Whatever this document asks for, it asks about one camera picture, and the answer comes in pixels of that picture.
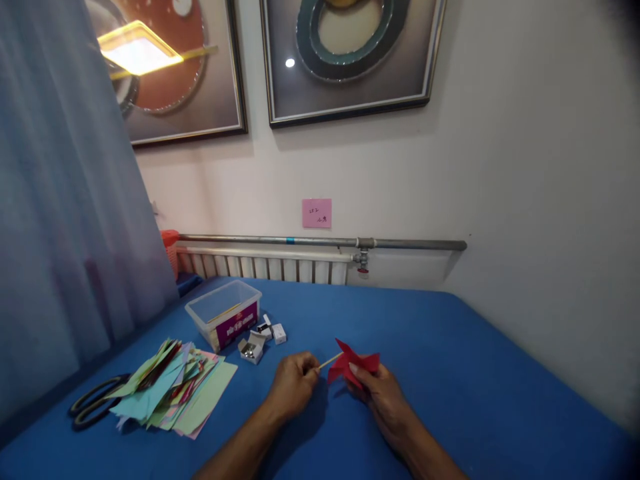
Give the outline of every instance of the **paper stack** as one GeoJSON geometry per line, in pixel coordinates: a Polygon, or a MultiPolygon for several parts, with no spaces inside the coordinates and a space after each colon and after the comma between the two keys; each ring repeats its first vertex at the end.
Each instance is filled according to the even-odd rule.
{"type": "Polygon", "coordinates": [[[107,396],[122,398],[111,409],[120,417],[118,429],[132,419],[195,440],[237,368],[192,342],[166,340],[126,384],[107,396]]]}

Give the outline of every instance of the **radiator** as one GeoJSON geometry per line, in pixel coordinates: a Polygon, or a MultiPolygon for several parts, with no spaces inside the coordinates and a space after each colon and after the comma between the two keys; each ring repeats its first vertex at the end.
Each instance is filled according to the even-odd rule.
{"type": "Polygon", "coordinates": [[[301,283],[347,284],[347,253],[178,246],[180,271],[202,278],[244,277],[301,283]]]}

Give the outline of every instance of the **blue table cover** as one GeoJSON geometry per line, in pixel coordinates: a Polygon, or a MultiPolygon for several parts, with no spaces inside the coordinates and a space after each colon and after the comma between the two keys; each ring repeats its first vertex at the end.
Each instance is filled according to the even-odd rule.
{"type": "MultiPolygon", "coordinates": [[[[283,324],[288,342],[271,342],[258,366],[240,358],[237,344],[224,350],[238,371],[196,441],[140,427],[119,433],[115,416],[71,430],[74,400],[136,370],[166,338],[208,348],[184,304],[230,280],[210,279],[53,405],[0,452],[0,478],[188,478],[262,402],[284,356],[310,350],[322,362],[339,352],[334,337],[359,353],[380,352],[418,416],[474,479],[628,477],[634,445],[624,431],[460,299],[438,292],[244,279],[263,293],[261,309],[283,324]]],[[[321,380],[307,410],[276,440],[262,476],[389,480],[409,473],[342,381],[321,380]]]]}

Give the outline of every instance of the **purple label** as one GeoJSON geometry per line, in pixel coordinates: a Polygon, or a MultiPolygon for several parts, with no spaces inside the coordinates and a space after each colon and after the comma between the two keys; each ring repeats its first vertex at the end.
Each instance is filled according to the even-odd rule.
{"type": "Polygon", "coordinates": [[[252,303],[250,306],[236,313],[229,320],[222,322],[215,328],[218,334],[218,342],[220,342],[220,350],[230,344],[234,338],[242,332],[249,330],[258,321],[258,302],[252,303]]]}

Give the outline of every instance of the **red paper pinwheel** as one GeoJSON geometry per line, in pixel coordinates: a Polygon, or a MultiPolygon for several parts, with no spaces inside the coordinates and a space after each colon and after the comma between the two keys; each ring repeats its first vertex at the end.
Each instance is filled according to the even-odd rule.
{"type": "Polygon", "coordinates": [[[380,354],[375,353],[373,355],[369,355],[368,357],[360,358],[356,354],[356,352],[354,352],[346,343],[341,342],[338,339],[336,339],[336,342],[338,342],[338,345],[340,345],[340,348],[344,352],[344,355],[338,358],[338,360],[336,360],[336,362],[329,369],[329,377],[327,379],[327,382],[331,383],[340,375],[342,375],[344,376],[344,378],[348,379],[350,382],[352,382],[352,384],[362,390],[362,384],[360,384],[358,379],[353,376],[353,373],[349,368],[349,364],[353,363],[354,365],[358,366],[358,368],[362,368],[369,373],[376,373],[378,371],[378,365],[380,365],[380,354]]]}

